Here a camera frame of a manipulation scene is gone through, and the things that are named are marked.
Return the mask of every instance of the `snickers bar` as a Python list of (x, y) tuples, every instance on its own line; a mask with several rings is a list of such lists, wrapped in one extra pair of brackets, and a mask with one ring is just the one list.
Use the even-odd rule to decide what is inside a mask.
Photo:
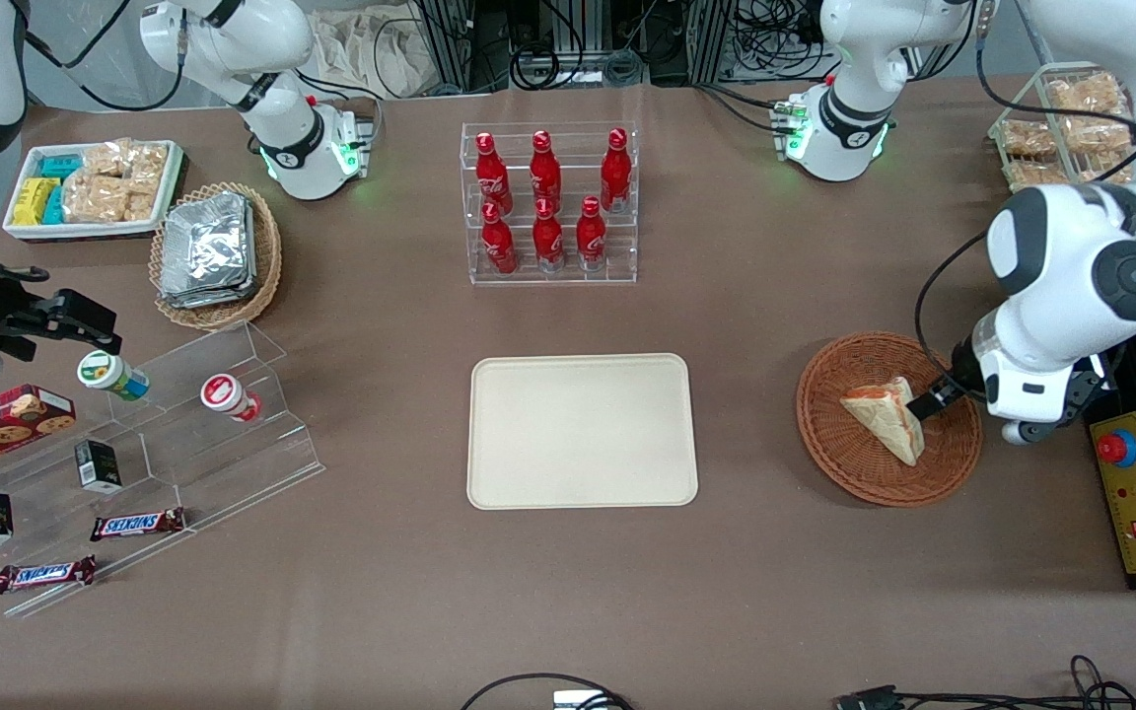
[(89, 585), (92, 580), (94, 580), (93, 554), (83, 557), (77, 562), (64, 562), (64, 565), (42, 565), (41, 567), (8, 565), (0, 571), (0, 594), (49, 584), (82, 583)]
[(140, 512), (136, 516), (118, 518), (94, 518), (94, 531), (91, 542), (105, 536), (126, 536), (131, 534), (153, 534), (153, 532), (175, 532), (186, 526), (182, 508), (170, 508), (167, 511)]

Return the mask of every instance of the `clear acrylic display stand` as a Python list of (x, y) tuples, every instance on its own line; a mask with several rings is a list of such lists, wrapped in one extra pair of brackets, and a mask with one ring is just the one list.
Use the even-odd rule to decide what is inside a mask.
[[(256, 326), (237, 324), (141, 365), (144, 399), (108, 396), (111, 421), (26, 445), (0, 458), (0, 493), (11, 496), (15, 532), (0, 544), (5, 565), (73, 562), (94, 554), (99, 588), (109, 576), (190, 540), (325, 470), (306, 424), (287, 410), (270, 364), (285, 352)], [(236, 423), (199, 400), (217, 373), (237, 377), (261, 399), (252, 423)], [(112, 445), (123, 488), (91, 493), (78, 484), (73, 448), (91, 438)], [(91, 542), (95, 517), (185, 508), (186, 528)], [(8, 617), (33, 615), (86, 588), (78, 583), (6, 594)]]
[[(608, 153), (608, 134), (624, 127), (630, 140), (628, 150), (634, 161), (630, 175), (630, 207), (624, 214), (604, 215), (608, 220), (605, 251), (608, 262), (599, 272), (586, 272), (577, 260), (577, 218), (586, 194), (599, 194), (601, 166)], [(548, 131), (551, 147), (559, 158), (563, 176), (562, 207), (559, 224), (563, 225), (565, 268), (554, 274), (537, 269), (533, 248), (533, 184), (528, 181), (528, 161), (533, 159), (533, 134)], [(515, 208), (506, 224), (515, 237), (519, 269), (502, 275), (485, 254), (482, 240), (482, 187), (476, 181), (476, 135), (490, 133), (502, 157), (511, 182)], [(467, 269), (477, 286), (544, 283), (634, 283), (640, 277), (640, 134), (633, 122), (583, 122), (540, 124), (463, 124), (460, 144), (460, 181), (463, 185), (463, 228), (467, 233)]]

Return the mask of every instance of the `brown wicker basket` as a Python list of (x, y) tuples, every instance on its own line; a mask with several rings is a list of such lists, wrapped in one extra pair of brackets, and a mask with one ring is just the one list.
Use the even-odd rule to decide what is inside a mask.
[[(941, 360), (943, 367), (950, 364)], [(852, 387), (903, 376), (916, 390), (937, 378), (919, 343), (895, 333), (855, 333), (819, 350), (796, 387), (801, 438), (818, 467), (849, 493), (878, 504), (916, 508), (947, 498), (979, 459), (984, 432), (970, 400), (922, 423), (927, 444), (907, 467), (840, 403)]]
[[(252, 298), (243, 301), (217, 302), (214, 306), (203, 306), (201, 309), (175, 309), (157, 298), (157, 310), (166, 315), (166, 318), (181, 326), (189, 326), (199, 329), (215, 332), (224, 328), (236, 320), (252, 320), (266, 310), (270, 304), (274, 292), (279, 287), (279, 275), (283, 272), (283, 243), (279, 239), (279, 225), (270, 215), (270, 207), (266, 200), (257, 194), (256, 190), (243, 184), (232, 184), (220, 182), (207, 184), (204, 187), (184, 194), (177, 200), (177, 204), (183, 202), (195, 202), (199, 199), (215, 197), (218, 192), (231, 190), (243, 194), (252, 202), (252, 239), (257, 243), (257, 274), (258, 292)], [(164, 222), (157, 225), (157, 234), (152, 237), (152, 259), (148, 261), (148, 277), (152, 279), (152, 286), (160, 289), (160, 251), (164, 243)]]

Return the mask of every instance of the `brown table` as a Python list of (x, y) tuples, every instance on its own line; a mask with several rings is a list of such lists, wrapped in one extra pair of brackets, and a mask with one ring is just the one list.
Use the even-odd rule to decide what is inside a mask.
[[(643, 126), (637, 286), (470, 287), (461, 123), (623, 114)], [(911, 86), (869, 174), (824, 184), (691, 90), (399, 102), (370, 178), (303, 203), (243, 150), (228, 109), (35, 111), (27, 145), (174, 139), (194, 160), (189, 187), (239, 181), (266, 194), (287, 259), (258, 324), (289, 350), (284, 390), (328, 470), (103, 587), (0, 617), (0, 709), (450, 710), (536, 669), (653, 710), (799, 709), (883, 683), (1067, 692), (1076, 652), (1136, 687), (1136, 594), (1124, 592), (1081, 427), (1028, 449), (991, 432), (964, 488), (918, 511), (858, 503), (796, 433), (809, 356), (858, 329), (910, 333), (929, 269), (1004, 199), (983, 149), (995, 116), (972, 81)], [(198, 335), (153, 310), (145, 256), (142, 242), (0, 234), (1, 259), (48, 266), (56, 286), (117, 310), (132, 361)], [(982, 256), (964, 261), (930, 301), (943, 349), (1001, 296)], [(80, 390), (83, 350), (44, 343), (0, 385)], [(644, 351), (690, 364), (693, 503), (470, 507), (477, 360)], [(534, 684), (483, 705), (549, 703)]]

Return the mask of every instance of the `coca-cola bottle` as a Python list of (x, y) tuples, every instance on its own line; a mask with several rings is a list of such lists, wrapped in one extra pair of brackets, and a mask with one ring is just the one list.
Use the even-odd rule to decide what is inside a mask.
[(506, 226), (502, 215), (495, 203), (486, 202), (482, 207), (482, 216), (485, 217), (485, 228), (482, 228), (482, 240), (485, 242), (485, 254), (493, 262), (496, 273), (509, 277), (519, 268), (519, 254), (515, 252), (515, 242), (511, 239), (511, 228)]
[(630, 173), (634, 162), (626, 149), (628, 134), (621, 127), (613, 127), (608, 134), (608, 156), (603, 157), (603, 190), (600, 202), (603, 211), (612, 215), (627, 212), (630, 208)]
[(537, 268), (553, 274), (565, 268), (565, 232), (549, 199), (537, 199), (534, 206), (537, 220), (533, 222), (533, 247), (537, 250)]
[(580, 219), (577, 220), (577, 259), (582, 270), (596, 272), (603, 268), (608, 258), (603, 254), (603, 237), (608, 225), (599, 215), (599, 198), (591, 194), (580, 201)]
[(493, 136), (487, 133), (476, 134), (476, 181), (482, 184), (482, 194), (486, 202), (499, 206), (502, 216), (511, 214), (511, 184), (506, 176), (506, 165), (493, 148)]
[(554, 215), (559, 215), (559, 158), (550, 150), (550, 134), (538, 131), (533, 134), (533, 160), (528, 162), (528, 174), (533, 179), (533, 199), (549, 199)]

